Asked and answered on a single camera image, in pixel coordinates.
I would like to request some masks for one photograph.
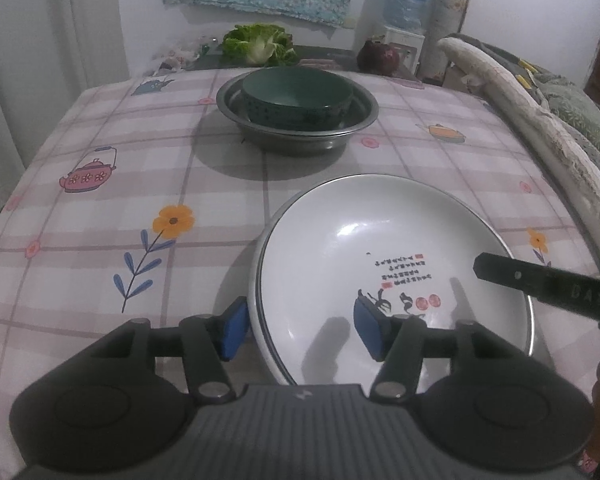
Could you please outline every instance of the rolled mat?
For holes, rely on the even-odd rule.
[[[438,48],[438,41],[460,31],[468,6],[469,0],[434,1],[418,70],[418,78],[421,81],[442,85],[449,60]]]

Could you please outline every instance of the metal pivot screw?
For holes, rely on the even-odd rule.
[[[207,399],[221,399],[228,394],[231,389],[224,383],[211,381],[209,383],[200,384],[198,391],[200,395]]]
[[[376,395],[385,399],[400,399],[400,397],[407,393],[407,388],[403,384],[394,381],[384,381],[376,384],[374,391]]]

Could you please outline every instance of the blue gripper pad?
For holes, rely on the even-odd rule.
[[[220,358],[230,361],[238,352],[249,330],[249,309],[247,298],[241,296],[235,300],[221,316],[224,321],[222,327],[222,341],[220,344]]]
[[[353,325],[375,361],[384,361],[390,342],[391,322],[364,296],[353,304]]]

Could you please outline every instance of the white ceramic plate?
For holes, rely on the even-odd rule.
[[[353,175],[294,197],[262,234],[251,269],[251,325],[269,369],[282,384],[359,383],[368,392],[381,364],[353,325],[359,290],[430,327],[478,320],[530,353],[530,298],[475,277],[485,251],[510,256],[476,213],[414,180]],[[420,390],[446,365],[427,360]]]

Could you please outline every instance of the table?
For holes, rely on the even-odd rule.
[[[345,73],[376,96],[379,119],[344,152],[288,158],[244,142],[217,110],[219,87],[244,71],[85,91],[17,185],[0,215],[0,478],[23,466],[8,415],[28,384],[130,318],[174,326],[221,312],[246,294],[267,221],[323,180],[390,173],[423,181],[478,212],[516,257],[598,275],[573,218],[484,101]],[[440,127],[464,142],[438,140]],[[136,294],[125,302],[126,291]],[[588,393],[600,359],[595,323],[537,302],[536,316],[556,369]],[[178,360],[158,363],[158,372],[185,387]],[[268,380],[253,341],[229,372],[237,387]]]

